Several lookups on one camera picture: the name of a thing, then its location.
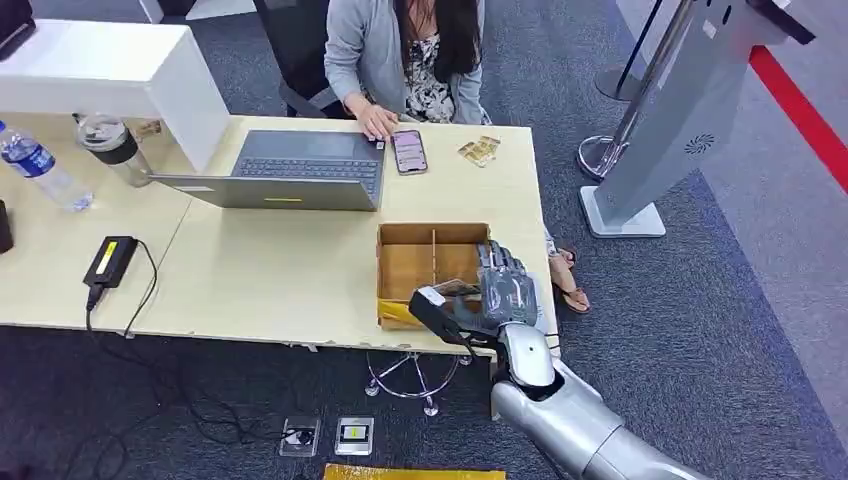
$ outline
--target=floor socket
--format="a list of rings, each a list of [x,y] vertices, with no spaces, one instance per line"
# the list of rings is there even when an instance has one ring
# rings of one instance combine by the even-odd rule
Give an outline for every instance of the floor socket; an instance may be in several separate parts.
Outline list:
[[[321,419],[289,417],[283,426],[280,455],[283,457],[314,457],[318,451]]]
[[[336,455],[371,455],[373,417],[342,417],[336,431]]]

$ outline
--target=smartphone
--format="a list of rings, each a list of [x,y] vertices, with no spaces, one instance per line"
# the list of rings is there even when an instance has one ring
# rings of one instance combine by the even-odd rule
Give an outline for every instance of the smartphone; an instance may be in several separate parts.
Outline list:
[[[427,171],[427,156],[424,155],[424,144],[417,130],[404,130],[392,134],[395,144],[395,162],[398,173],[414,175]]]

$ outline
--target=laptop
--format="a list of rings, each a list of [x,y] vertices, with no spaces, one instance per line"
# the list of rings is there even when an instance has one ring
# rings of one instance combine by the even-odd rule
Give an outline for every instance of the laptop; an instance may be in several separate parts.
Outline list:
[[[151,175],[222,208],[376,211],[383,150],[361,133],[252,130],[232,175]]]

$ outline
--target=robotic arm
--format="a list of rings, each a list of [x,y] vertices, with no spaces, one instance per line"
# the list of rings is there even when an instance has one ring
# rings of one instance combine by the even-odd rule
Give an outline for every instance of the robotic arm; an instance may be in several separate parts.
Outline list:
[[[524,266],[494,241],[490,250],[478,249],[480,293],[473,298],[480,299],[479,312],[468,304],[472,297],[451,297],[438,287],[418,289],[409,310],[473,356],[472,347],[498,353],[495,411],[575,479],[708,480],[627,430],[594,388],[551,355],[533,326],[535,287]]]

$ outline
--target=laptop keyboard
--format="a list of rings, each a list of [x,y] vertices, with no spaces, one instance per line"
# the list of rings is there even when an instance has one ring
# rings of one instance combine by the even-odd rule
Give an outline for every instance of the laptop keyboard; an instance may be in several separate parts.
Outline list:
[[[380,162],[374,160],[288,160],[243,157],[233,169],[236,177],[358,180],[375,198]]]

